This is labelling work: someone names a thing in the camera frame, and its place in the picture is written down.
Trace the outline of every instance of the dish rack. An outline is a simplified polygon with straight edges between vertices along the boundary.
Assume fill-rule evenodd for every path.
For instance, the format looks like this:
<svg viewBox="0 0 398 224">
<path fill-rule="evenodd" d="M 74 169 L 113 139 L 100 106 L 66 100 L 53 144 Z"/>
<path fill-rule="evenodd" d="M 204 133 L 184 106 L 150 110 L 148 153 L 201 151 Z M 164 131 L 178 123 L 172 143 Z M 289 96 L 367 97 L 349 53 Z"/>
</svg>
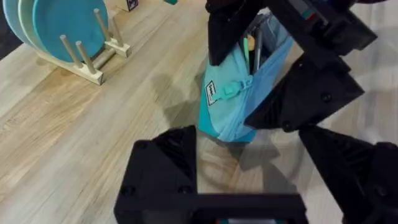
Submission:
<svg viewBox="0 0 398 224">
<path fill-rule="evenodd" d="M 76 52 L 72 49 L 68 37 L 66 35 L 61 35 L 60 36 L 60 41 L 62 44 L 65 46 L 65 49 L 69 53 L 70 57 L 73 60 L 72 62 L 64 62 L 63 60 L 59 60 L 52 55 L 45 53 L 41 50 L 37 50 L 37 54 L 39 57 L 43 58 L 44 60 L 47 60 L 51 63 L 54 63 L 55 65 L 62 67 L 66 70 L 69 70 L 70 72 L 83 77 L 97 85 L 102 85 L 105 81 L 104 79 L 104 72 L 102 72 L 100 69 L 115 55 L 118 54 L 120 56 L 123 56 L 125 58 L 128 58 L 128 56 L 131 54 L 131 46 L 124 43 L 120 31 L 114 21 L 114 18 L 110 20 L 111 26 L 113 28 L 113 37 L 111 37 L 111 34 L 109 33 L 108 29 L 105 26 L 104 21 L 102 20 L 100 16 L 100 10 L 99 9 L 94 9 L 94 14 L 96 17 L 96 20 L 101 27 L 102 33 L 105 36 L 105 42 L 104 42 L 104 50 L 102 52 L 99 52 L 98 54 L 98 59 L 96 63 L 93 63 L 91 61 L 90 57 L 88 56 L 84 45 L 81 41 L 77 41 L 76 47 L 79 51 L 79 54 L 84 60 L 84 63 L 78 60 Z"/>
</svg>

